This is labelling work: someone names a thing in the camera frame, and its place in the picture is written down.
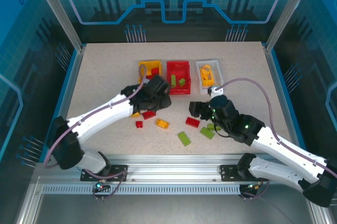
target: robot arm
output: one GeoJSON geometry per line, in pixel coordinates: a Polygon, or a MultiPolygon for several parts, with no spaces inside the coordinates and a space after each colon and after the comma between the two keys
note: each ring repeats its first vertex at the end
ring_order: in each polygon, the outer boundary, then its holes
{"type": "Polygon", "coordinates": [[[68,120],[57,117],[52,122],[51,130],[47,137],[47,146],[49,148],[60,135],[80,121],[80,124],[74,127],[53,151],[53,156],[61,169],[77,166],[90,170],[99,176],[107,176],[111,167],[107,158],[100,152],[86,151],[83,148],[83,143],[99,130],[117,120],[129,117],[133,113],[141,111],[155,112],[171,105],[169,83],[161,76],[154,76],[143,85],[135,96],[125,100],[135,92],[138,86],[126,87],[107,103],[83,115],[68,120]]]}
{"type": "Polygon", "coordinates": [[[267,178],[286,184],[301,191],[310,201],[328,207],[337,187],[337,179],[322,167],[336,172],[336,159],[327,160],[311,154],[279,137],[281,144],[276,140],[272,130],[262,121],[250,115],[239,114],[232,101],[223,95],[223,90],[214,91],[214,89],[209,89],[210,102],[190,103],[191,115],[211,120],[235,141],[262,150],[287,165],[267,162],[255,155],[245,154],[237,165],[239,174],[245,176],[248,172],[257,178],[267,178]],[[314,160],[315,163],[291,150],[314,160]]]}

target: green lego brick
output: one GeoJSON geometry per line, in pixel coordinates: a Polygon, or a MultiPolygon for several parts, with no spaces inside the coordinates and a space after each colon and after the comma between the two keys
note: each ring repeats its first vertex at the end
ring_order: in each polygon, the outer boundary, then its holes
{"type": "Polygon", "coordinates": [[[176,78],[175,75],[171,75],[171,86],[176,87],[176,78]]]}
{"type": "Polygon", "coordinates": [[[200,133],[209,138],[210,140],[214,137],[214,133],[205,127],[201,128],[200,133]]]}
{"type": "Polygon", "coordinates": [[[185,132],[180,132],[178,134],[179,139],[181,140],[181,142],[183,143],[184,146],[190,145],[191,144],[191,140],[187,137],[185,132]]]}
{"type": "Polygon", "coordinates": [[[182,87],[182,86],[184,86],[185,84],[186,84],[186,80],[183,79],[183,78],[181,78],[181,79],[179,80],[179,86],[182,87]]]}
{"type": "MultiPolygon", "coordinates": [[[[207,124],[207,129],[208,130],[211,130],[211,131],[214,131],[214,124],[207,124]]],[[[216,126],[216,130],[217,131],[220,131],[221,130],[221,127],[219,127],[218,125],[216,126]]]]}

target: red tray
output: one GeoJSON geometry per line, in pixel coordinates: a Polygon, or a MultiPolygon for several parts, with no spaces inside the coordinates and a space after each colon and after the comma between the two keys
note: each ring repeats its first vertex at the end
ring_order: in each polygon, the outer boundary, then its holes
{"type": "Polygon", "coordinates": [[[166,63],[167,73],[166,77],[171,84],[171,75],[175,75],[176,87],[171,87],[170,95],[176,94],[191,94],[191,77],[190,77],[190,64],[188,61],[170,61],[166,63]],[[185,79],[184,86],[179,86],[179,80],[185,79]]]}

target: glass panel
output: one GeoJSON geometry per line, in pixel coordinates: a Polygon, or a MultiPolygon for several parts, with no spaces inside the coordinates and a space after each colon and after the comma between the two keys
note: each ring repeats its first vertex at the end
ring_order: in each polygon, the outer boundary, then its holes
{"type": "Polygon", "coordinates": [[[84,43],[266,41],[288,0],[61,0],[84,43]]]}
{"type": "Polygon", "coordinates": [[[304,142],[337,155],[337,0],[301,0],[275,46],[304,142]]]}
{"type": "Polygon", "coordinates": [[[0,5],[0,222],[14,223],[74,49],[46,0],[0,5]]]}

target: speckled white tabletop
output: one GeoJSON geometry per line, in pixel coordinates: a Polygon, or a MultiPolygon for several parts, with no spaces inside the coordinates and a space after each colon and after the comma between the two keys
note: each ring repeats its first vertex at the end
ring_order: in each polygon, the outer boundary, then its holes
{"type": "MultiPolygon", "coordinates": [[[[276,131],[289,139],[283,113],[277,98],[271,73],[260,42],[194,42],[194,43],[110,43],[87,44],[78,74],[68,118],[86,113],[109,101],[128,85],[137,84],[138,62],[161,60],[166,76],[167,60],[190,61],[191,95],[171,96],[172,105],[157,112],[137,129],[139,118],[119,120],[87,140],[85,146],[105,154],[220,154],[259,152],[232,139],[216,135],[212,140],[199,133],[209,122],[202,121],[198,129],[185,125],[190,101],[207,101],[199,94],[196,60],[218,59],[226,81],[247,77],[258,81],[271,99],[276,131]],[[154,122],[161,118],[170,123],[167,130],[154,122]],[[184,131],[191,144],[184,147],[177,134],[184,131]]],[[[250,114],[269,125],[266,100],[251,83],[233,83],[225,95],[240,113],[250,114]]]]}

